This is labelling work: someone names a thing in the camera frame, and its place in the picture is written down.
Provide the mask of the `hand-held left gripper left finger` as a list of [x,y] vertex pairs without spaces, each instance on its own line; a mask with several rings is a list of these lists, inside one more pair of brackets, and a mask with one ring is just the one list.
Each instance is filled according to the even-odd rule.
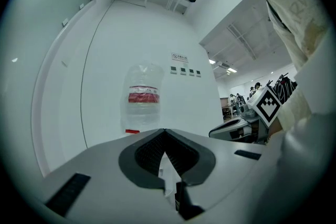
[[164,181],[138,166],[152,130],[93,146],[46,176],[38,207],[47,223],[181,223]]

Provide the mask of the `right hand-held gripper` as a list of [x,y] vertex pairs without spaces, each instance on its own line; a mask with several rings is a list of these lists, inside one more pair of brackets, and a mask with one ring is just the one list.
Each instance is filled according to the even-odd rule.
[[265,142],[269,135],[269,128],[278,115],[281,102],[269,86],[259,88],[241,108],[241,117],[224,122],[212,129],[208,136],[225,141],[234,141],[242,138],[247,122],[252,128],[256,128],[256,143]]

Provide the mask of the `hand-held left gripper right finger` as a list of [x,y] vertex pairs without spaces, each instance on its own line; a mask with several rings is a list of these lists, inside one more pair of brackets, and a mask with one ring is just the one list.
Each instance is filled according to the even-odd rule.
[[278,138],[258,145],[165,132],[188,168],[182,181],[189,217],[172,213],[165,223],[263,223],[268,205],[263,193],[276,172]]

